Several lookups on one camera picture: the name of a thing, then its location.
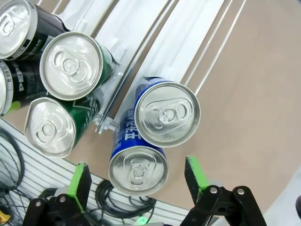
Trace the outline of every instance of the can rim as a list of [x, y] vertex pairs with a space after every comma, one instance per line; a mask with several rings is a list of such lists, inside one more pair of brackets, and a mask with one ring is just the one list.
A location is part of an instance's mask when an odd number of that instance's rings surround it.
[[[0, 63], [4, 63], [7, 66], [7, 64], [3, 60], [0, 60]], [[9, 71], [9, 76], [10, 76], [10, 79], [11, 79], [12, 87], [14, 87], [13, 86], [14, 81], [13, 81], [13, 77], [12, 77], [11, 71], [10, 70], [8, 70], [8, 71]], [[5, 86], [4, 86], [4, 103], [3, 103], [3, 106], [0, 108], [0, 116], [1, 116], [1, 115], [5, 115], [9, 111], [10, 106], [13, 103], [13, 98], [11, 98], [10, 100], [7, 100], [8, 92], [9, 92], [9, 90], [7, 89], [7, 87], [8, 87], [8, 81], [7, 81], [7, 79], [5, 79], [5, 75], [4, 75], [4, 73], [3, 73], [3, 71], [2, 71], [1, 68], [0, 68], [0, 76], [3, 77], [3, 80], [5, 82]]]
[[[72, 140], [70, 148], [68, 148], [67, 150], [65, 150], [63, 152], [60, 152], [58, 154], [53, 154], [53, 153], [50, 153], [50, 152], [43, 151], [43, 149], [41, 149], [41, 147], [39, 145], [37, 145], [36, 142], [32, 142], [29, 139], [29, 137], [27, 136], [27, 133], [26, 133], [27, 124], [28, 124], [28, 120], [29, 120], [29, 116], [30, 116], [31, 110], [33, 110], [34, 107], [37, 104], [41, 103], [41, 100], [47, 100], [49, 102], [52, 102], [52, 103], [55, 103], [55, 104], [59, 105], [63, 110], [65, 110], [65, 112], [67, 113], [68, 117], [71, 119], [72, 126], [74, 127], [74, 135], [73, 135], [73, 140]], [[40, 97], [40, 98], [35, 99], [34, 101], [32, 101], [30, 103], [30, 105], [29, 105], [29, 108], [28, 108], [28, 111], [27, 111], [27, 115], [26, 115], [25, 124], [24, 124], [24, 135], [25, 135], [27, 141], [29, 143], [31, 143], [32, 146], [34, 146], [35, 148], [37, 148], [44, 156], [51, 157], [51, 158], [62, 159], [62, 158], [67, 157], [71, 153], [72, 149], [74, 148], [74, 146], [75, 146], [75, 139], [76, 139], [76, 135], [77, 135], [77, 130], [76, 130], [76, 125], [75, 125], [74, 118], [72, 117], [72, 115], [70, 115], [67, 112], [67, 109], [60, 102], [58, 102], [58, 101], [56, 101], [56, 100], [54, 100], [52, 98], [49, 98], [49, 97]]]
[[[28, 13], [29, 13], [29, 18], [30, 18], [30, 23], [29, 23], [29, 27], [28, 27], [28, 30], [27, 30], [27, 33], [26, 33], [26, 36], [23, 40], [23, 42], [20, 43], [19, 47], [16, 49], [16, 51], [14, 53], [11, 53], [11, 54], [7, 54], [7, 55], [1, 55], [0, 54], [0, 59], [4, 59], [6, 61], [11, 61], [11, 60], [15, 60], [17, 59], [18, 57], [20, 57], [22, 55], [22, 53], [24, 53], [27, 48], [29, 47], [29, 45], [31, 44], [32, 42], [32, 39], [36, 33], [36, 30], [38, 28], [38, 12], [37, 12], [37, 8], [36, 6], [31, 3], [31, 2], [28, 2], [27, 0], [10, 0], [8, 1], [7, 3], [5, 3], [1, 8], [0, 8], [0, 15], [6, 10], [8, 9], [9, 7], [13, 6], [14, 4], [17, 4], [17, 3], [20, 3], [20, 4], [24, 4], [28, 10]], [[28, 45], [25, 47], [25, 49], [19, 54], [17, 55], [16, 57], [12, 58], [12, 59], [9, 59], [11, 58], [16, 52], [18, 52], [19, 50], [22, 49], [24, 43], [26, 42], [26, 40], [30, 40]]]
[[[85, 92], [82, 92], [81, 94], [77, 94], [77, 96], [73, 95], [73, 96], [68, 97], [67, 95], [60, 95], [59, 93], [53, 91], [53, 89], [51, 88], [51, 86], [49, 85], [49, 82], [47, 80], [47, 73], [45, 72], [45, 64], [47, 62], [48, 55], [49, 55], [52, 47], [54, 47], [55, 44], [57, 42], [59, 42], [60, 40], [62, 40], [64, 38], [68, 38], [68, 36], [73, 36], [73, 35], [86, 39], [93, 45], [93, 47], [95, 47], [95, 50], [97, 51], [97, 54], [99, 56], [100, 64], [99, 64], [99, 71], [97, 73], [97, 79], [94, 81], [93, 85], [90, 86], [88, 89], [86, 89]], [[46, 88], [46, 90], [54, 97], [56, 97], [60, 100], [66, 100], [66, 101], [78, 100], [78, 99], [85, 97], [86, 95], [91, 93], [96, 88], [97, 84], [99, 83], [99, 80], [102, 77], [103, 65], [104, 65], [104, 60], [103, 60], [102, 50], [101, 50], [100, 45], [96, 42], [96, 40], [94, 40], [93, 38], [91, 38], [90, 36], [88, 36], [82, 32], [65, 32], [65, 33], [62, 33], [62, 34], [56, 36], [54, 39], [52, 39], [50, 41], [50, 43], [44, 49], [41, 60], [40, 60], [40, 77], [41, 77], [41, 81], [42, 81], [44, 87]]]
[[[158, 156], [163, 160], [163, 165], [164, 165], [164, 173], [163, 173], [163, 176], [162, 176], [162, 179], [164, 179], [164, 182], [162, 183], [161, 186], [158, 186], [158, 185], [155, 185], [152, 187], [152, 189], [147, 189], [147, 190], [143, 190], [143, 191], [133, 191], [133, 190], [129, 190], [129, 189], [126, 189], [124, 188], [123, 186], [121, 186], [119, 184], [119, 182], [113, 177], [113, 173], [112, 173], [112, 167], [111, 165], [113, 164], [113, 161], [119, 157], [119, 155], [121, 155], [124, 151], [127, 151], [127, 150], [130, 150], [130, 149], [136, 149], [136, 148], [144, 148], [144, 149], [147, 149], [147, 150], [151, 150], [151, 151], [155, 151]], [[168, 163], [167, 163], [167, 159], [166, 157], [159, 151], [157, 151], [156, 149], [153, 149], [151, 147], [146, 147], [146, 146], [135, 146], [135, 147], [129, 147], [129, 148], [126, 148], [120, 152], [118, 152], [116, 155], [114, 155], [111, 160], [110, 160], [110, 163], [109, 163], [109, 180], [111, 181], [112, 185], [117, 188], [118, 190], [128, 194], [128, 195], [138, 195], [138, 196], [147, 196], [147, 195], [151, 195], [153, 193], [155, 193], [156, 191], [158, 191], [162, 186], [164, 186], [164, 184], [166, 183], [167, 179], [168, 179], [168, 175], [169, 175], [169, 166], [168, 166]]]
[[[166, 142], [166, 143], [156, 142], [154, 139], [151, 139], [146, 134], [142, 125], [139, 123], [139, 110], [138, 110], [141, 106], [142, 101], [149, 93], [151, 93], [153, 90], [155, 90], [161, 86], [165, 86], [165, 85], [174, 86], [174, 87], [177, 87], [178, 89], [181, 89], [184, 92], [186, 92], [194, 104], [195, 111], [197, 110], [197, 114], [195, 114], [194, 119], [193, 119], [193, 121], [196, 122], [193, 125], [193, 128], [192, 129], [190, 128], [190, 130], [181, 139], [178, 139], [176, 141], [169, 142], [169, 143], [168, 142]], [[180, 83], [177, 83], [175, 81], [161, 81], [161, 82], [153, 84], [151, 87], [149, 87], [145, 92], [143, 92], [140, 95], [140, 97], [136, 101], [135, 108], [134, 108], [134, 121], [135, 121], [137, 130], [140, 133], [140, 135], [142, 136], [142, 138], [144, 140], [146, 140], [148, 143], [150, 143], [151, 145], [161, 147], [161, 148], [176, 147], [176, 146], [179, 146], [179, 145], [185, 143], [188, 139], [190, 139], [192, 137], [192, 135], [198, 129], [198, 126], [200, 124], [200, 119], [201, 119], [201, 108], [200, 108], [198, 98], [194, 95], [194, 93], [191, 91], [191, 89], [189, 89], [188, 87], [186, 87]]]

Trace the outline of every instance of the black can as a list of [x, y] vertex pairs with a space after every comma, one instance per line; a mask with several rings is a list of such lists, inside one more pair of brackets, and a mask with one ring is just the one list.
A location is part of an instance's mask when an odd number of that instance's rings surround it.
[[11, 0], [0, 8], [0, 59], [40, 59], [47, 44], [68, 31], [57, 16], [29, 0]]
[[46, 95], [39, 64], [39, 61], [16, 63], [0, 60], [0, 116]]

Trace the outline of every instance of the slatwall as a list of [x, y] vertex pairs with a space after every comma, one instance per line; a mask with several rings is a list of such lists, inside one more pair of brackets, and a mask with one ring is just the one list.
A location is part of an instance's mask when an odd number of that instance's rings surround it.
[[[11, 135], [13, 135], [16, 139], [17, 144], [23, 152], [24, 160], [25, 160], [25, 177], [22, 184], [19, 186], [19, 189], [26, 193], [31, 198], [38, 197], [42, 191], [46, 188], [50, 187], [64, 187], [68, 186], [70, 180], [72, 178], [73, 172], [75, 171], [75, 165], [63, 159], [48, 159], [41, 155], [37, 149], [35, 149], [31, 144], [26, 140], [25, 136], [15, 129], [12, 125], [10, 125], [5, 120], [0, 120], [0, 128], [8, 131]], [[13, 162], [9, 153], [4, 149], [6, 147], [10, 153], [12, 154], [15, 161], [18, 163], [18, 157], [13, 150], [12, 146], [0, 138], [0, 181], [2, 183], [11, 184], [11, 179], [9, 176], [9, 172], [16, 179], [17, 178], [17, 169], [15, 163]], [[95, 202], [95, 190], [97, 185], [102, 181], [102, 178], [99, 178], [95, 175], [92, 175], [92, 186], [88, 199], [88, 209], [97, 208]], [[22, 205], [22, 202], [25, 206], [28, 205], [28, 200], [22, 198], [11, 192], [8, 200], [11, 204], [14, 205]], [[124, 193], [121, 193], [117, 190], [113, 190], [111, 193], [111, 197], [116, 204], [122, 208], [133, 210], [128, 201], [128, 196]], [[18, 211], [20, 215], [24, 217], [25, 210], [24, 208], [12, 208], [14, 215], [18, 215]], [[98, 216], [101, 215], [101, 211], [98, 210], [95, 212]], [[179, 208], [164, 202], [157, 202], [156, 208], [154, 210], [153, 217], [151, 218], [152, 223], [155, 222], [164, 222], [165, 224], [171, 224], [177, 226], [181, 223], [184, 217], [187, 215], [188, 210], [183, 208]], [[144, 215], [146, 218], [150, 216], [150, 212]], [[105, 218], [109, 220], [114, 225], [121, 225], [121, 219], [112, 218], [105, 215]], [[126, 224], [134, 224], [137, 218], [135, 219], [125, 219]]]

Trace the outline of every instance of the beverage can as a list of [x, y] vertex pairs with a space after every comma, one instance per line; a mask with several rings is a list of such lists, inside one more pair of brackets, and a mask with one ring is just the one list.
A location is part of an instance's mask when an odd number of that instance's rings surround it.
[[138, 133], [134, 110], [125, 112], [115, 131], [109, 178], [118, 190], [129, 195], [150, 195], [167, 180], [168, 164], [162, 148], [146, 142]]
[[85, 34], [67, 32], [54, 38], [44, 50], [40, 74], [51, 95], [76, 100], [107, 81], [115, 67], [105, 47]]
[[0, 59], [40, 59], [46, 45], [68, 31], [63, 22], [29, 0], [11, 0], [0, 8]]
[[152, 145], [180, 145], [198, 128], [201, 116], [198, 99], [180, 83], [143, 77], [136, 88], [135, 99], [137, 129]]
[[39, 62], [0, 60], [0, 116], [29, 105], [46, 92], [40, 79]]
[[102, 96], [96, 90], [74, 101], [52, 96], [32, 101], [24, 128], [26, 138], [47, 157], [66, 157], [100, 111]]

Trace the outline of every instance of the can top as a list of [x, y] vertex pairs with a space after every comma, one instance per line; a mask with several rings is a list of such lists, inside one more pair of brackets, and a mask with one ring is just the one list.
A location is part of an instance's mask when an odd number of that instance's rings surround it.
[[47, 157], [64, 158], [74, 146], [76, 127], [59, 102], [42, 97], [31, 102], [24, 133], [28, 141]]
[[182, 84], [160, 82], [146, 89], [135, 106], [135, 122], [141, 136], [152, 145], [173, 147], [196, 131], [201, 116], [194, 93]]
[[12, 56], [26, 42], [33, 25], [30, 7], [25, 0], [12, 0], [0, 8], [0, 59]]
[[0, 68], [0, 115], [4, 110], [5, 102], [6, 102], [6, 80], [4, 77], [4, 73]]
[[145, 146], [125, 149], [110, 162], [110, 181], [118, 190], [129, 195], [150, 195], [163, 186], [167, 176], [166, 158]]
[[97, 86], [103, 56], [97, 42], [79, 32], [66, 32], [45, 48], [40, 74], [49, 93], [61, 100], [76, 100]]

